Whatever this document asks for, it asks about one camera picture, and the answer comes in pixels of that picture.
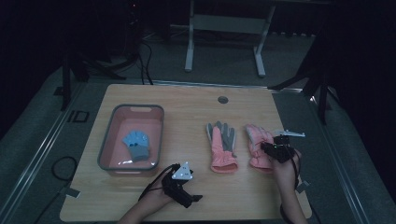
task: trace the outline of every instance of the table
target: table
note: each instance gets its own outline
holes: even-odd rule
[[[227,104],[218,101],[228,98]],[[184,208],[165,206],[148,217],[151,221],[237,220],[281,218],[280,197],[271,175],[253,169],[248,161],[245,125],[253,123],[270,132],[282,123],[270,91],[265,88],[199,86],[110,85],[98,111],[80,159],[72,189],[78,198],[66,197],[63,221],[118,220],[135,202],[152,177],[111,176],[99,168],[97,157],[112,110],[120,104],[161,105],[164,109],[162,155],[159,171],[170,164],[189,162],[193,180],[184,185],[189,194],[204,198]],[[235,128],[235,154],[239,163],[233,174],[210,170],[211,150],[205,126],[220,120]],[[312,215],[305,192],[298,194],[304,215]]]
[[[186,64],[184,70],[192,70],[192,60],[194,54],[194,30],[209,30],[222,32],[235,32],[244,34],[260,35],[260,41],[253,48],[254,59],[259,77],[265,76],[265,69],[262,63],[262,48],[268,35],[272,18],[276,6],[271,5],[265,19],[239,18],[231,16],[214,16],[197,14],[194,12],[194,0],[190,0],[190,22],[189,22],[189,45],[187,47]]]

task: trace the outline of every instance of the pair of pink gloves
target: pair of pink gloves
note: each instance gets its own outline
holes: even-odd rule
[[[274,143],[274,137],[264,130],[252,124],[246,125],[249,137],[248,148],[252,158],[250,165],[258,168],[263,173],[271,173],[272,165],[268,155],[261,149],[261,142]],[[212,147],[211,169],[216,173],[233,173],[238,168],[236,156],[233,154],[235,143],[235,129],[227,123],[217,121],[215,126],[206,125],[207,136]]]

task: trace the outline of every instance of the wooden tabletop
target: wooden tabletop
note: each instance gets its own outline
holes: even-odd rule
[[[227,104],[218,101],[220,96]],[[158,173],[174,163],[189,162],[193,179],[183,187],[204,198],[185,208],[165,206],[146,220],[238,220],[281,218],[280,197],[272,175],[249,165],[248,123],[269,132],[283,130],[271,92],[265,88],[110,85],[99,109],[71,188],[81,192],[66,197],[63,221],[114,221],[137,202],[155,178],[112,176],[97,164],[113,109],[121,104],[160,105],[164,109],[162,154]],[[234,153],[239,164],[233,174],[211,171],[211,148],[205,126],[217,120],[236,130]],[[306,217],[312,212],[305,193],[298,194]]]

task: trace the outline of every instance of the plastic bin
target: plastic bin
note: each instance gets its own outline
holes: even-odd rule
[[[98,164],[111,175],[155,175],[160,161],[163,137],[163,108],[159,105],[118,105],[114,108]],[[128,146],[122,141],[130,132],[148,137],[148,158],[133,161]]]

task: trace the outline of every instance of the person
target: person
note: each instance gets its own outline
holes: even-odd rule
[[[293,157],[295,164],[299,163],[301,156],[301,152],[296,150]],[[273,164],[273,175],[279,190],[285,216],[289,222],[294,224],[308,223],[295,192],[295,171],[292,162],[280,163],[272,158],[270,158],[270,161]],[[167,196],[161,189],[161,180],[164,175],[165,174],[153,184],[152,189],[154,190],[148,191],[139,202],[132,206],[119,220],[118,224],[138,224],[144,218],[154,214],[173,201],[173,199]]]

